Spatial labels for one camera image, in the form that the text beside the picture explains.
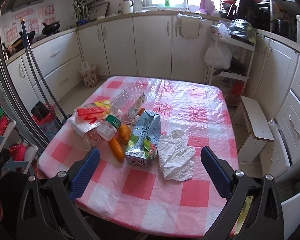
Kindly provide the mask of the white paper napkin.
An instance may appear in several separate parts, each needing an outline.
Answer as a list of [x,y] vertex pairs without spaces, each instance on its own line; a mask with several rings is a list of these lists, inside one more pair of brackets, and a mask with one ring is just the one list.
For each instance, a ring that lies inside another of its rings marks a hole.
[[162,135],[159,140],[159,167],[165,180],[190,180],[194,172],[195,149],[188,136],[179,129]]

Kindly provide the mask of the orange peel long piece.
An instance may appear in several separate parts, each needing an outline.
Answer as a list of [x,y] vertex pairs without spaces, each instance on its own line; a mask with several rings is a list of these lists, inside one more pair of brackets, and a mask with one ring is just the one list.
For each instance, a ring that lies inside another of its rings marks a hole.
[[117,161],[120,163],[123,162],[125,158],[125,151],[119,141],[116,138],[112,138],[110,141],[108,141],[108,144]]

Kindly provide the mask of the small bottle green label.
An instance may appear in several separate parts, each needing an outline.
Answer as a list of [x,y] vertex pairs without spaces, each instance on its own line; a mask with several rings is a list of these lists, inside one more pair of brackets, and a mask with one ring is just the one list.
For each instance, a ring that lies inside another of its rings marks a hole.
[[97,133],[104,140],[111,141],[120,126],[121,121],[117,117],[109,114],[97,127]]

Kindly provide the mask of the silver red snack bag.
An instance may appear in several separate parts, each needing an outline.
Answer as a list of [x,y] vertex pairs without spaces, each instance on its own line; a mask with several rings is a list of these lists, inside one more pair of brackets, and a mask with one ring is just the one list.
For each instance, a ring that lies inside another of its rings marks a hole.
[[101,142],[102,138],[97,132],[100,121],[91,122],[72,115],[66,122],[83,139],[85,145],[89,144],[91,147],[97,147]]

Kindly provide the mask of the red yellow snack wrapper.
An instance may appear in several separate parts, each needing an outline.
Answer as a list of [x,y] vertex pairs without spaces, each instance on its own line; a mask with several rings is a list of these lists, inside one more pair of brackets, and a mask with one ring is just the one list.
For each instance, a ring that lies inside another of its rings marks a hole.
[[87,121],[93,124],[97,121],[104,120],[109,114],[110,101],[96,101],[75,109],[75,114],[80,121]]

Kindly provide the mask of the blue green milk carton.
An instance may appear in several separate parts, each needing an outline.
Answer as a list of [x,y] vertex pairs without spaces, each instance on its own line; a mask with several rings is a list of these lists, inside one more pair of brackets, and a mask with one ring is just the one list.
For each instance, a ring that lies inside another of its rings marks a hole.
[[130,165],[149,167],[158,155],[160,137],[160,114],[144,111],[132,130],[125,152],[126,161]]

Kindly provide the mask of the large clear plastic bottle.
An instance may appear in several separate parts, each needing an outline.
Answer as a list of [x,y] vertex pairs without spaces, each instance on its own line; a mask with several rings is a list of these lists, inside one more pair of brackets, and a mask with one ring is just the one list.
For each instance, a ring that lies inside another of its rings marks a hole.
[[145,83],[128,84],[111,102],[110,113],[123,125],[130,124],[147,100]]

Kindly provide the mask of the white wooden stool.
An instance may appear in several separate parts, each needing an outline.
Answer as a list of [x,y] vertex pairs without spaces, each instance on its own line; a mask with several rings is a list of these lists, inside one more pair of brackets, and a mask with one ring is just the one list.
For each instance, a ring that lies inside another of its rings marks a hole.
[[231,122],[247,129],[248,136],[238,149],[238,159],[244,163],[251,163],[267,142],[274,141],[274,137],[259,103],[242,95],[240,100]]

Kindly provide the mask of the pink checkered plastic tablecloth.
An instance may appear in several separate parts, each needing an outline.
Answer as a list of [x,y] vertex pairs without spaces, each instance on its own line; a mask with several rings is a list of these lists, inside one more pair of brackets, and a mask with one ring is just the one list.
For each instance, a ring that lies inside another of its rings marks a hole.
[[214,86],[144,77],[109,78],[87,103],[123,103],[109,111],[117,127],[145,109],[126,144],[97,143],[101,159],[76,198],[93,215],[139,232],[202,237],[225,205],[200,152],[238,168],[235,136],[222,91]]

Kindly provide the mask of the floral bag on floor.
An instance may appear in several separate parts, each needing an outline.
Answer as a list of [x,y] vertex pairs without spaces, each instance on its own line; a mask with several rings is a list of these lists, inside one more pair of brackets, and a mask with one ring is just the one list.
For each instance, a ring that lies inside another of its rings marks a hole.
[[89,64],[84,61],[79,73],[86,88],[89,89],[97,86],[98,76],[95,64]]

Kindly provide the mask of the white plastic bag on rack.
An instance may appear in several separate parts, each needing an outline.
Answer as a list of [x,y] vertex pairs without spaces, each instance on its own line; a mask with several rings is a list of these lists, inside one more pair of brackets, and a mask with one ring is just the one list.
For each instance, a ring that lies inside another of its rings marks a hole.
[[208,50],[204,56],[204,62],[212,67],[212,64],[215,63],[214,69],[229,69],[232,60],[232,52],[230,48],[220,42],[215,46],[215,41],[212,41],[209,45]]

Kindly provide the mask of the white tiered storage rack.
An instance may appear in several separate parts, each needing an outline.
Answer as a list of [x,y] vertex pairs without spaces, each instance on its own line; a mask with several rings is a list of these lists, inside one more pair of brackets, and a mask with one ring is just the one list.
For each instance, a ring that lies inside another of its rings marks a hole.
[[247,84],[256,48],[256,32],[248,22],[220,22],[210,28],[204,55],[205,82],[218,87],[229,106],[238,106]]

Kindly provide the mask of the dark plastic bag on rack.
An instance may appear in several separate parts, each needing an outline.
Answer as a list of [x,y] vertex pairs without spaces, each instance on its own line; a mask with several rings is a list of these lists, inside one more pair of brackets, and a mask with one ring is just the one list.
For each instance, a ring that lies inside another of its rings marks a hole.
[[253,44],[256,42],[255,28],[244,19],[235,19],[230,22],[228,33],[242,42]]

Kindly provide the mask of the black wok on stove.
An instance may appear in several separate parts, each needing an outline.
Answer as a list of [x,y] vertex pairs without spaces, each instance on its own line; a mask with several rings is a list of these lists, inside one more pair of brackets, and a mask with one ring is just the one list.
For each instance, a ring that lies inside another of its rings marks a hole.
[[60,28],[59,21],[55,21],[50,24],[46,24],[45,22],[43,22],[42,25],[44,26],[44,28],[42,29],[42,34],[44,36],[50,36],[50,35],[56,33],[57,31],[59,31],[59,28]]

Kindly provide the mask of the black backpack on counter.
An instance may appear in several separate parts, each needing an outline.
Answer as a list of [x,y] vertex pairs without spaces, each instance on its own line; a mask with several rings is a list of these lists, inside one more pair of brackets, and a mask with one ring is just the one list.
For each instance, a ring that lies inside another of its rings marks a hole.
[[236,0],[234,4],[231,5],[227,19],[236,20],[243,19],[248,21],[251,25],[257,24],[258,18],[258,6],[253,0]]

